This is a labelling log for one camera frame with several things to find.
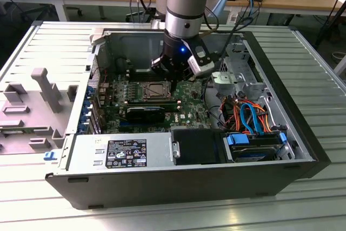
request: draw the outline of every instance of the warning label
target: warning label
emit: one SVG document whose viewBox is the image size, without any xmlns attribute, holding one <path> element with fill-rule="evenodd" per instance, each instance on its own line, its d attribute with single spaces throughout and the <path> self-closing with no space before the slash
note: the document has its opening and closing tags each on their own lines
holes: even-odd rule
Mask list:
<svg viewBox="0 0 346 231">
<path fill-rule="evenodd" d="M 110 140 L 107 147 L 107 168 L 147 166 L 147 140 Z"/>
</svg>

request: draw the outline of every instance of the metal slat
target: metal slat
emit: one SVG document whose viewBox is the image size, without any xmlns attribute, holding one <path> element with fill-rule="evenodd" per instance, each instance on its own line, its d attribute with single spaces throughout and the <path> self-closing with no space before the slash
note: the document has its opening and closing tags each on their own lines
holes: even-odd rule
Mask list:
<svg viewBox="0 0 346 231">
<path fill-rule="evenodd" d="M 64 30 L 64 29 L 39 29 L 38 35 L 90 35 L 91 29 Z"/>
<path fill-rule="evenodd" d="M 295 38 L 292 32 L 253 32 L 254 36 L 257 37 L 275 37 L 275 38 Z"/>
<path fill-rule="evenodd" d="M 296 38 L 256 37 L 256 39 L 259 43 L 300 43 Z"/>
<path fill-rule="evenodd" d="M 318 96 L 318 97 L 302 97 L 302 96 L 293 96 L 294 102 L 300 106 L 302 105 L 346 105 L 345 96 Z"/>
<path fill-rule="evenodd" d="M 345 126 L 346 115 L 305 116 L 305 120 L 311 127 L 315 126 Z"/>
<path fill-rule="evenodd" d="M 61 59 L 87 59 L 90 55 L 89 52 L 24 52 L 21 54 L 21 59 L 24 58 L 44 58 L 46 60 L 52 59 L 52 58 L 61 58 Z"/>
<path fill-rule="evenodd" d="M 335 88 L 337 85 L 332 80 L 286 80 L 281 79 L 286 88 L 320 88 L 331 87 Z"/>
<path fill-rule="evenodd" d="M 66 73 L 66 74 L 47 74 L 47 79 L 50 82 L 79 82 L 81 80 L 82 73 Z M 5 78 L 6 82 L 24 82 L 24 81 L 33 81 L 35 82 L 29 75 L 23 74 L 10 74 Z"/>
<path fill-rule="evenodd" d="M 289 52 L 287 53 L 271 53 L 271 52 L 266 52 L 265 53 L 267 58 L 271 60 L 281 60 L 281 61 L 286 61 L 286 60 L 311 60 L 311 61 L 316 61 L 310 54 L 290 54 Z"/>
<path fill-rule="evenodd" d="M 287 88 L 291 96 L 342 96 L 339 88 Z"/>
<path fill-rule="evenodd" d="M 333 180 L 333 179 L 346 179 L 346 164 L 345 163 L 332 163 L 324 170 L 314 176 L 314 180 Z"/>
<path fill-rule="evenodd" d="M 270 59 L 270 63 L 275 65 L 316 65 L 316 61 L 313 59 Z"/>
<path fill-rule="evenodd" d="M 52 61 L 49 59 L 20 59 L 17 61 L 16 65 L 21 66 L 49 66 L 52 64 Z M 84 59 L 56 59 L 54 60 L 55 66 L 85 66 Z"/>
<path fill-rule="evenodd" d="M 65 52 L 65 51 L 82 51 L 82 52 L 88 52 L 88 51 L 92 51 L 92 48 L 90 48 L 90 46 L 36 46 L 36 45 L 31 45 L 31 46 L 28 46 L 25 50 L 26 52 L 29 52 L 29 51 L 36 51 L 36 52 L 39 52 L 39 51 L 52 51 L 52 52 L 57 52 L 57 51 L 60 51 L 60 52 Z"/>
<path fill-rule="evenodd" d="M 46 181 L 9 182 L 1 184 L 0 202 L 35 199 L 62 198 Z"/>
<path fill-rule="evenodd" d="M 59 45 L 59 46 L 90 46 L 90 40 L 75 40 L 69 41 L 68 39 L 62 40 L 32 40 L 29 45 Z"/>
<path fill-rule="evenodd" d="M 266 54 L 308 54 L 306 48 L 262 48 Z"/>
<path fill-rule="evenodd" d="M 266 48 L 266 47 L 270 47 L 270 48 L 302 48 L 302 44 L 300 42 L 297 43 L 275 43 L 275 42 L 271 42 L 271 43 L 263 43 L 263 42 L 259 42 L 260 46 L 262 48 Z"/>
<path fill-rule="evenodd" d="M 346 138 L 345 126 L 333 127 L 311 127 L 318 139 L 324 137 L 343 137 Z"/>
<path fill-rule="evenodd" d="M 304 116 L 314 115 L 346 115 L 346 104 L 343 105 L 330 105 L 323 106 L 301 106 L 299 108 Z"/>
<path fill-rule="evenodd" d="M 30 74 L 32 73 L 32 70 L 36 66 L 15 66 L 14 68 L 11 68 L 11 73 L 13 74 Z M 47 63 L 47 65 L 44 65 L 44 67 L 49 71 L 49 73 L 82 73 L 85 71 L 84 65 L 79 66 L 71 66 L 71 65 L 51 65 Z"/>
<path fill-rule="evenodd" d="M 34 40 L 89 40 L 89 35 L 35 35 Z"/>
<path fill-rule="evenodd" d="M 276 72 L 325 72 L 325 70 L 319 65 L 285 65 L 285 66 L 275 66 Z"/>
<path fill-rule="evenodd" d="M 331 80 L 325 72 L 278 72 L 282 80 Z"/>
</svg>

